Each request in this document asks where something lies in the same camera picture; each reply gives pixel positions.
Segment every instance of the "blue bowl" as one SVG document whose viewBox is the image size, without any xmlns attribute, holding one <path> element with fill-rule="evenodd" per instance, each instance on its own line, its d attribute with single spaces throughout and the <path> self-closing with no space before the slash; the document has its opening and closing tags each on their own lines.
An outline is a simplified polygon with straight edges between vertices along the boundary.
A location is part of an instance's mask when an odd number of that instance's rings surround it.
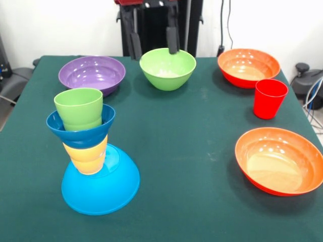
<svg viewBox="0 0 323 242">
<path fill-rule="evenodd" d="M 104 215 L 126 206 L 136 195 L 140 174 L 132 159 L 108 144 L 104 166 L 84 175 L 70 162 L 62 181 L 62 195 L 73 210 L 86 215 Z"/>
<path fill-rule="evenodd" d="M 87 149 L 98 145 L 106 137 L 115 116 L 116 111 L 111 106 L 104 104 L 102 125 L 98 127 L 81 131 L 66 131 L 57 111 L 47 117 L 46 124 L 64 144 L 76 149 Z"/>
</svg>

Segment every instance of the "orange bowl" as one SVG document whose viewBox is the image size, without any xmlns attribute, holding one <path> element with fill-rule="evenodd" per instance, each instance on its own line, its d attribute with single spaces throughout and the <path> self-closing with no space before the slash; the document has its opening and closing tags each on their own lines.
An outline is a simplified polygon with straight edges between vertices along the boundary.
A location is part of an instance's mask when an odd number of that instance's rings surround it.
<svg viewBox="0 0 323 242">
<path fill-rule="evenodd" d="M 218 58 L 224 77 L 233 85 L 255 88 L 256 82 L 278 75 L 280 65 L 271 55 L 255 49 L 231 49 Z"/>
<path fill-rule="evenodd" d="M 323 156 L 304 137 L 279 128 L 244 133 L 236 158 L 246 177 L 259 189 L 277 196 L 295 196 L 323 182 Z"/>
</svg>

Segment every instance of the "cup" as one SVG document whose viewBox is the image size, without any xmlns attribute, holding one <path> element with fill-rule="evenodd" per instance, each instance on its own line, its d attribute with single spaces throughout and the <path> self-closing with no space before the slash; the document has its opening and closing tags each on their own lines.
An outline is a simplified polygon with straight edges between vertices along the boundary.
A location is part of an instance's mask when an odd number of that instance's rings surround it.
<svg viewBox="0 0 323 242">
<path fill-rule="evenodd" d="M 274 118 L 288 93 L 288 87 L 275 79 L 256 83 L 253 113 L 262 119 Z"/>
<path fill-rule="evenodd" d="M 84 175 L 99 172 L 104 164 L 107 136 L 98 145 L 88 149 L 75 149 L 63 143 L 74 166 Z"/>
<path fill-rule="evenodd" d="M 66 131 L 80 131 L 102 124 L 103 93 L 95 88 L 76 88 L 59 93 L 54 103 Z"/>
</svg>

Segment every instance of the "green tablecloth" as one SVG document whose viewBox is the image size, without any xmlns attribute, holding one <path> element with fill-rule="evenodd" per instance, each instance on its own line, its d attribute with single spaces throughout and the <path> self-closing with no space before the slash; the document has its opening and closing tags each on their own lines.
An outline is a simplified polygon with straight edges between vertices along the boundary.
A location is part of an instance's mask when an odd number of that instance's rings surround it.
<svg viewBox="0 0 323 242">
<path fill-rule="evenodd" d="M 137 164 L 141 185 L 123 209 L 85 216 L 61 196 L 69 157 L 45 124 L 65 88 L 60 68 L 76 56 L 44 56 L 0 134 L 0 241 L 323 241 L 323 190 L 274 197 L 246 180 L 234 146 L 249 129 L 298 132 L 321 149 L 290 89 L 277 117 L 252 113 L 253 90 L 226 82 L 215 58 L 198 58 L 188 83 L 153 88 L 139 64 L 104 102 L 117 115 L 109 142 Z M 285 80 L 283 74 L 278 79 Z"/>
</svg>

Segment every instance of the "floor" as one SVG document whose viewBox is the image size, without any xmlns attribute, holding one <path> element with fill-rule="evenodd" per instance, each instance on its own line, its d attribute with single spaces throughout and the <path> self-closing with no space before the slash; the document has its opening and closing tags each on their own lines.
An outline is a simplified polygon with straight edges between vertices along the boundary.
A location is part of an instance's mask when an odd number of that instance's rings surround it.
<svg viewBox="0 0 323 242">
<path fill-rule="evenodd" d="M 0 99 L 0 132 L 4 128 L 13 109 L 14 107 L 8 104 L 7 101 Z"/>
</svg>

